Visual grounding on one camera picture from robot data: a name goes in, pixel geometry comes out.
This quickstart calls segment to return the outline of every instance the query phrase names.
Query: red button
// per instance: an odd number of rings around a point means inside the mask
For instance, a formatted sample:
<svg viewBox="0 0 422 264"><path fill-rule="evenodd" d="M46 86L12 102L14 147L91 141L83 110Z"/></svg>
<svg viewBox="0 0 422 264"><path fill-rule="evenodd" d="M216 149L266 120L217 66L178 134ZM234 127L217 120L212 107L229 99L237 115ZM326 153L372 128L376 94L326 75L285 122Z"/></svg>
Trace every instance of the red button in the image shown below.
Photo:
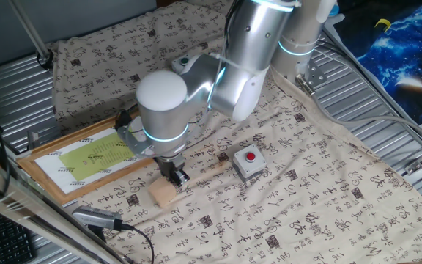
<svg viewBox="0 0 422 264"><path fill-rule="evenodd" d="M255 161L255 154L253 154L253 153L247 153L247 161L248 162Z"/></svg>

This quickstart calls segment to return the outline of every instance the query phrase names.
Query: black keyboard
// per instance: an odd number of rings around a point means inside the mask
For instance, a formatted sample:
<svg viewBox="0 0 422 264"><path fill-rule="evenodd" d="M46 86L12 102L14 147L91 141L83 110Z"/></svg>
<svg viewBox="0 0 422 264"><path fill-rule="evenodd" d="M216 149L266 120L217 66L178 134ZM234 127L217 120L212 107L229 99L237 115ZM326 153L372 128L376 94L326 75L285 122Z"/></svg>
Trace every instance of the black keyboard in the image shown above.
<svg viewBox="0 0 422 264"><path fill-rule="evenodd" d="M0 264L27 263L34 253L29 231L0 215Z"/></svg>

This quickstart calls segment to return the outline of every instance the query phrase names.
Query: cloth with calligraphy print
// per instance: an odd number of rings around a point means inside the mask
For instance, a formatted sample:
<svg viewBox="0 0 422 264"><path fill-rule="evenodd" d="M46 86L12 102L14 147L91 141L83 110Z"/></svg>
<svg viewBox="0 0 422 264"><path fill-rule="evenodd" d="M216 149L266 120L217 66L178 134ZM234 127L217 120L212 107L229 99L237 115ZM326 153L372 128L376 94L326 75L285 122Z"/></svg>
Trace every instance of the cloth with calligraphy print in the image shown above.
<svg viewBox="0 0 422 264"><path fill-rule="evenodd" d="M134 91L148 73L170 68L173 59L191 50L212 48L208 40L222 35L230 1L190 2L195 4L173 3L49 45L54 53L53 106L63 134L131 107Z"/></svg>
<svg viewBox="0 0 422 264"><path fill-rule="evenodd" d="M52 45L54 105L64 133L128 107L138 82L178 56L220 50L216 37L229 1L188 2ZM284 78L268 74L259 105L244 122L209 114L184 152L191 180L167 208L147 191L160 177L155 164L79 203L117 211L148 234L155 263L422 260L421 195ZM242 183L229 159L250 144L268 166ZM137 233L106 230L105 236L118 252L150 261Z"/></svg>
<svg viewBox="0 0 422 264"><path fill-rule="evenodd" d="M210 114L184 152L191 180L167 208L147 191L160 177L155 164L80 204L117 211L148 234L156 263L422 260L422 196L284 78L268 74L259 105L244 122ZM250 144L268 166L242 183L229 159ZM105 235L122 254L150 261L140 235Z"/></svg>

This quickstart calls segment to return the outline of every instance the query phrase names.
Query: gray cable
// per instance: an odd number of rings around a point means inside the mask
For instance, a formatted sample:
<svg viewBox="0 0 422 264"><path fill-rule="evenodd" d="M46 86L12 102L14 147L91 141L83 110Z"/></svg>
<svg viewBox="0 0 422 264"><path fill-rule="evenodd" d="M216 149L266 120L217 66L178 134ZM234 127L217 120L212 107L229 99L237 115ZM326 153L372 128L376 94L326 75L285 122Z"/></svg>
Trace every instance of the gray cable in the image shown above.
<svg viewBox="0 0 422 264"><path fill-rule="evenodd" d="M380 120L388 120L388 121L393 121L393 122L400 122L403 123L405 125L410 126L413 130L415 130L420 136L422 136L422 128L420 128L418 125L416 125L413 122L410 122L404 118L401 117L391 117L391 116L378 116L378 117L367 117L367 118L363 118L360 120L352 120L352 121L341 121L336 119L335 117L332 117L327 110L322 106L322 104L320 103L319 99L315 96L312 95L312 99L314 100L316 106L319 108L319 110L331 121L334 123L337 123L339 125L359 125L359 124L363 124L363 123L367 123L367 122L372 122L372 121L380 121Z"/></svg>

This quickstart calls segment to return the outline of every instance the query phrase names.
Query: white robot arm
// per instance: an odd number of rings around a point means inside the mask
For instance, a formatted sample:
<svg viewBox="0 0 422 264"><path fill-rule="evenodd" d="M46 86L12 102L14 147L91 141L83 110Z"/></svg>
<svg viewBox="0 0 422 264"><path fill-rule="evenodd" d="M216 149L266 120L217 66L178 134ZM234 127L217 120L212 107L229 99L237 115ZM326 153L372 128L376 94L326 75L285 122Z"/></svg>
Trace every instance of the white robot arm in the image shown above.
<svg viewBox="0 0 422 264"><path fill-rule="evenodd" d="M258 103L273 54L283 48L281 35L291 32L293 26L303 27L289 22L293 11L302 9L306 2L311 9L318 6L326 10L334 1L305 0L299 7L299 1L236 0L226 22L222 54L198 55L178 74L157 71L141 81L136 92L141 121L165 177L176 186L189 179L182 170L185 159L181 150L190 118L208 107L233 120L245 120ZM313 11L315 20L319 12ZM319 23L308 36L318 38L321 29ZM126 126L120 126L118 134L136 154L148 145L137 142Z"/></svg>

